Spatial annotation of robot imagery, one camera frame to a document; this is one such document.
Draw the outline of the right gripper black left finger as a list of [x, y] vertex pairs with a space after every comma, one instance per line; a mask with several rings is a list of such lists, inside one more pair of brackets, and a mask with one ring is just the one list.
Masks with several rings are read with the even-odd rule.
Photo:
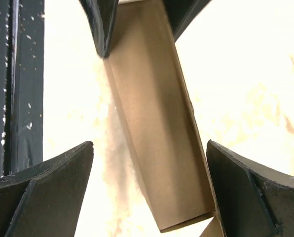
[[73, 237], [93, 162], [86, 141], [0, 178], [0, 237]]

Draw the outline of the brown cardboard box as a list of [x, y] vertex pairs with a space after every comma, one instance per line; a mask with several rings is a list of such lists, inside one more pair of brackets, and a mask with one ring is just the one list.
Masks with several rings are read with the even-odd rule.
[[104, 64], [139, 185], [159, 230], [208, 220], [202, 236], [224, 236], [162, 1], [118, 6]]

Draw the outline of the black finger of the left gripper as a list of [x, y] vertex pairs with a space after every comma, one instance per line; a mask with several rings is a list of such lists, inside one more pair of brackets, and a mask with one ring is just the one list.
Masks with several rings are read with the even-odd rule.
[[207, 5], [207, 0], [164, 0], [163, 1], [174, 40], [181, 36], [197, 14]]
[[80, 0], [79, 2], [88, 18], [97, 54], [101, 58], [108, 58], [119, 0]]

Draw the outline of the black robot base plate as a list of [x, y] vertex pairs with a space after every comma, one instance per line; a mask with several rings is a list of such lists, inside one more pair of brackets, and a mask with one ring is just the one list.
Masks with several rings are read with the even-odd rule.
[[44, 1], [0, 0], [0, 177], [43, 160]]

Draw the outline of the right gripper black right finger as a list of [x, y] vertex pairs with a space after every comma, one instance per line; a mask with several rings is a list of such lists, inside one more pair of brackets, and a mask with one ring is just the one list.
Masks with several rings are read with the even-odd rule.
[[206, 156], [226, 236], [294, 237], [294, 176], [212, 140]]

